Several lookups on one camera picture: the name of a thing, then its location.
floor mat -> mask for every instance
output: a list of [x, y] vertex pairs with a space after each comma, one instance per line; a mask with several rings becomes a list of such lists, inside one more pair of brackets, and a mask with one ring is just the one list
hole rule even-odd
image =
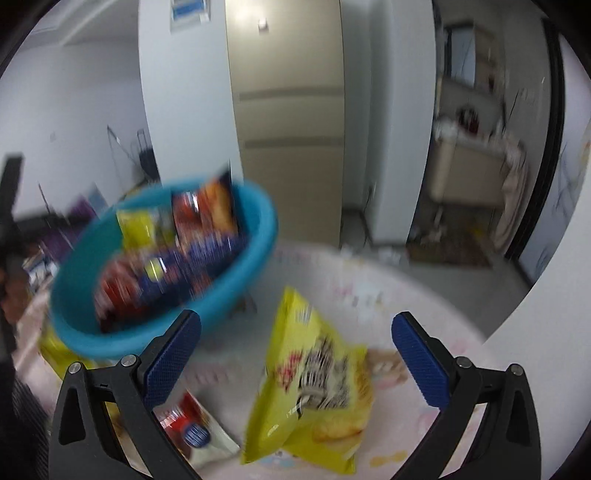
[[469, 233], [450, 233], [439, 243], [409, 243], [411, 262], [490, 268], [482, 248]]

patterned tablecloth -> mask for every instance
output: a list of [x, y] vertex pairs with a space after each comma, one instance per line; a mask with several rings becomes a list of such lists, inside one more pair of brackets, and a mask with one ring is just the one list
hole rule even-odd
[[[251, 288], [254, 306], [235, 313], [203, 338], [167, 403], [184, 388], [195, 393], [226, 431], [242, 443], [244, 428], [261, 380], [275, 311], [285, 286], [298, 290], [319, 309], [345, 340], [370, 348], [393, 349], [390, 326], [399, 312], [410, 311], [431, 335], [454, 355], [468, 356], [477, 366], [498, 368], [483, 347], [483, 338], [454, 308], [404, 274], [337, 251], [304, 244], [280, 244], [263, 275]], [[21, 329], [40, 328], [39, 309], [47, 298], [36, 299]], [[30, 346], [17, 365], [21, 378], [51, 411], [59, 390], [57, 376]], [[352, 478], [389, 479], [418, 445], [437, 416], [404, 367], [374, 375], [375, 404]], [[476, 433], [484, 406], [477, 406], [466, 434], [445, 473], [462, 463]], [[330, 471], [316, 468], [285, 452], [250, 465], [235, 458], [207, 465], [206, 480], [281, 478], [329, 480]]]

tile floor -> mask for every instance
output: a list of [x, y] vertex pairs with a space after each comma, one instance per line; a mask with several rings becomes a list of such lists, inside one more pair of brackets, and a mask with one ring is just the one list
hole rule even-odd
[[409, 263], [403, 249], [374, 250], [363, 245], [365, 234], [357, 215], [343, 215], [341, 243], [344, 248], [389, 265], [408, 275], [454, 305], [485, 335], [494, 331], [529, 292], [513, 265], [501, 255], [487, 251], [492, 268], [451, 267]]

hand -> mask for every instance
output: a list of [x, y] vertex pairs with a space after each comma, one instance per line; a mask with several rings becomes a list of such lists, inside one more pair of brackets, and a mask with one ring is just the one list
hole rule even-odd
[[7, 278], [6, 272], [0, 269], [0, 283], [4, 283], [6, 296], [0, 301], [6, 320], [16, 325], [25, 313], [31, 300], [29, 294], [29, 277], [24, 270], [13, 272]]

yellow snack bag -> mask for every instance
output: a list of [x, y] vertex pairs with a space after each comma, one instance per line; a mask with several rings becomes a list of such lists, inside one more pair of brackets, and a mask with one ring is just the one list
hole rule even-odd
[[367, 348], [347, 346], [292, 288], [277, 311], [242, 463], [285, 449], [337, 473], [355, 473], [374, 401]]
[[176, 233], [172, 210], [151, 208], [119, 210], [117, 221], [123, 234], [123, 250], [174, 245]]

